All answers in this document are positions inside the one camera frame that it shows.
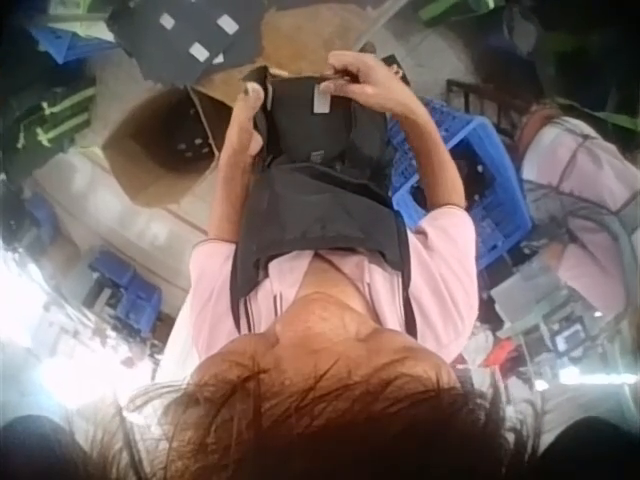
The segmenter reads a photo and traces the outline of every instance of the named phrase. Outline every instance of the light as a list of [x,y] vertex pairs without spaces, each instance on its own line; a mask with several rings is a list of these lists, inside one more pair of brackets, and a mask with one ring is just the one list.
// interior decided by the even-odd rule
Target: light
[[564,385],[633,385],[638,375],[631,373],[591,373],[583,375],[577,367],[563,368],[558,379]]
[[133,370],[120,365],[117,355],[103,350],[81,350],[72,358],[53,357],[40,367],[42,384],[69,409],[76,409],[103,397],[115,397],[124,404],[132,392],[151,380],[148,362]]
[[538,392],[544,392],[545,390],[547,390],[549,388],[549,384],[547,382],[545,382],[544,380],[538,379],[535,382],[533,382],[533,386],[535,387],[536,391]]
[[576,385],[580,379],[580,369],[573,365],[565,367],[558,372],[558,380],[565,385]]
[[[31,275],[40,275],[35,266],[27,268]],[[0,264],[0,291],[3,309],[0,339],[24,348],[31,347],[31,331],[40,320],[47,295],[28,275],[21,275],[4,263]]]

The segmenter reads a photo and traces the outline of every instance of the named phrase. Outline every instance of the chair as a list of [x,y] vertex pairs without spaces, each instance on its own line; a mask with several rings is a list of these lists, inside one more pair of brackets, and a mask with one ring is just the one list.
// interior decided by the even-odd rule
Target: chair
[[148,339],[153,334],[161,305],[162,291],[136,274],[118,304],[116,318]]
[[136,273],[133,265],[106,249],[100,249],[89,262],[89,269],[106,277],[121,289],[129,287]]

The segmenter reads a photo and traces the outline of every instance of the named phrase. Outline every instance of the woman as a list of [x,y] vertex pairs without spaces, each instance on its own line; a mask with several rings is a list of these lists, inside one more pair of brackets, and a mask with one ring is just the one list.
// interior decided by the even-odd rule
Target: woman
[[[547,246],[544,261],[580,292],[603,320],[626,308],[633,310],[638,305],[635,272],[640,252],[640,172],[587,124],[562,116],[554,108],[535,110],[517,142],[523,156],[522,178],[535,189],[527,190],[547,189],[550,197],[578,201],[555,201],[550,202],[552,209],[538,209],[538,202],[529,196],[536,222],[553,219],[568,232],[565,241]],[[580,211],[576,204],[607,212],[625,232],[621,241],[630,247],[629,258],[622,258],[616,239],[598,223],[599,218],[590,218],[588,210]],[[631,273],[625,275],[625,268]]]
[[449,366],[478,305],[474,228],[456,166],[428,112],[382,62],[334,52],[329,64],[359,81],[322,88],[394,115],[417,157],[431,211],[409,236],[417,340],[403,331],[397,273],[356,251],[273,260],[250,298],[256,333],[238,334],[229,277],[262,145],[253,116],[264,94],[249,84],[163,360],[165,379],[189,381],[135,399],[167,401],[162,428],[135,428],[120,415],[123,429],[78,457],[82,478],[521,478],[524,433],[507,432],[497,397],[463,390]]

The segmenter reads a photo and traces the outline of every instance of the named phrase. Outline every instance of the hand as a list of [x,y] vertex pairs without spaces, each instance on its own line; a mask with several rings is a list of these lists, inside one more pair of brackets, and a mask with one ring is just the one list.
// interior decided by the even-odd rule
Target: hand
[[425,110],[411,89],[382,61],[368,53],[336,51],[329,54],[331,73],[348,72],[359,83],[346,79],[328,80],[321,90],[331,95],[348,97],[378,112],[398,116]]
[[251,164],[262,148],[262,137],[253,129],[253,118],[264,102],[262,87],[248,82],[238,95],[220,152],[220,162]]

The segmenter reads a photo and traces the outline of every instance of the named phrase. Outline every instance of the cardboard box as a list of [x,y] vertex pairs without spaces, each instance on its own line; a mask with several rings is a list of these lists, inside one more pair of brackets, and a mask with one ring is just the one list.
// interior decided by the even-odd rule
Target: cardboard box
[[[176,105],[190,98],[205,126],[211,162],[167,168],[180,161],[167,145],[166,122]],[[201,92],[171,88],[134,106],[111,132],[102,151],[114,178],[133,203],[162,207],[179,202],[213,168],[231,118],[231,107]]]

